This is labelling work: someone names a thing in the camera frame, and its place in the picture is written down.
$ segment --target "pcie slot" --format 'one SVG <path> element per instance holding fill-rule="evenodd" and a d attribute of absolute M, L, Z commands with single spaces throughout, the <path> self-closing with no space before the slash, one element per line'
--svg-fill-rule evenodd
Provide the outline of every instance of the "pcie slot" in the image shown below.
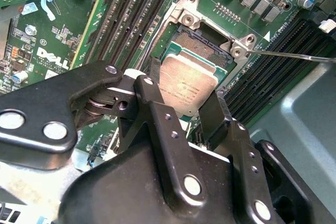
<path fill-rule="evenodd" d="M 136 25 L 139 24 L 140 18 L 143 18 L 145 9 L 147 8 L 148 4 L 149 4 L 149 0 L 143 0 L 141 1 L 141 5 L 139 6 L 139 9 L 136 11 L 136 16 L 133 20 L 133 22 L 131 23 L 131 25 L 128 27 L 129 29 L 127 30 L 127 32 L 125 32 L 121 38 L 121 41 L 129 41 L 131 39 L 131 36 L 133 34 L 134 28 L 136 28 Z M 119 44 L 119 46 L 117 48 L 113 48 L 112 51 L 110 52 L 110 55 L 112 56 L 111 58 L 111 64 L 115 65 L 116 61 L 120 55 L 120 53 L 123 51 L 123 49 L 125 48 L 126 43 L 121 43 Z"/>
<path fill-rule="evenodd" d="M 118 8 L 119 5 L 117 5 L 117 1 L 122 1 L 122 0 L 113 0 L 111 3 L 108 4 L 104 18 L 102 22 L 100 23 L 99 28 L 97 28 L 97 36 L 94 40 L 94 42 L 91 44 L 90 49 L 88 50 L 86 54 L 86 59 L 85 59 L 85 64 L 90 62 L 93 57 L 95 57 L 96 54 L 95 52 L 98 50 L 99 45 L 101 45 L 104 42 L 104 36 L 105 33 L 108 32 L 108 27 L 112 19 L 112 14 L 115 12 L 119 13 L 120 7 Z"/>
<path fill-rule="evenodd" d="M 125 70 L 127 68 L 128 64 L 130 63 L 130 61 L 132 60 L 135 52 L 137 51 L 137 49 L 139 48 L 139 46 L 140 46 L 140 44 L 143 40 L 143 36 L 146 34 L 146 32 L 152 26 L 152 23 L 155 20 L 156 15 L 157 15 L 158 11 L 160 10 L 160 8 L 162 7 L 164 1 L 165 0 L 156 0 L 155 2 L 151 3 L 148 15 L 145 16 L 146 21 L 144 21 L 141 24 L 138 32 L 134 36 L 136 38 L 136 40 L 133 40 L 130 43 L 130 45 L 126 49 L 126 52 L 123 52 L 123 53 L 125 53 L 125 55 L 129 55 L 129 56 L 124 60 L 124 62 L 122 64 L 122 67 L 121 67 L 122 70 Z"/>
<path fill-rule="evenodd" d="M 108 60 L 109 50 L 113 47 L 116 46 L 119 42 L 119 39 L 116 39 L 119 36 L 120 32 L 120 27 L 123 25 L 125 27 L 124 19 L 127 18 L 128 20 L 132 20 L 134 11 L 131 9 L 134 9 L 134 6 L 131 8 L 132 5 L 137 5 L 137 2 L 141 0 L 125 0 L 125 2 L 119 3 L 118 7 L 120 11 L 118 14 L 115 14 L 112 19 L 113 22 L 110 23 L 110 26 L 108 28 L 109 33 L 105 36 L 104 42 L 101 44 L 99 47 L 99 60 Z"/>

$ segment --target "chip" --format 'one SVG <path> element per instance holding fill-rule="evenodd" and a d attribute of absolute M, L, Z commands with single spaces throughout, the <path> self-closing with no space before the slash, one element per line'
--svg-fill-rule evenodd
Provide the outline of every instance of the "chip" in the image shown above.
<path fill-rule="evenodd" d="M 273 0 L 273 4 L 278 5 L 282 0 Z"/>

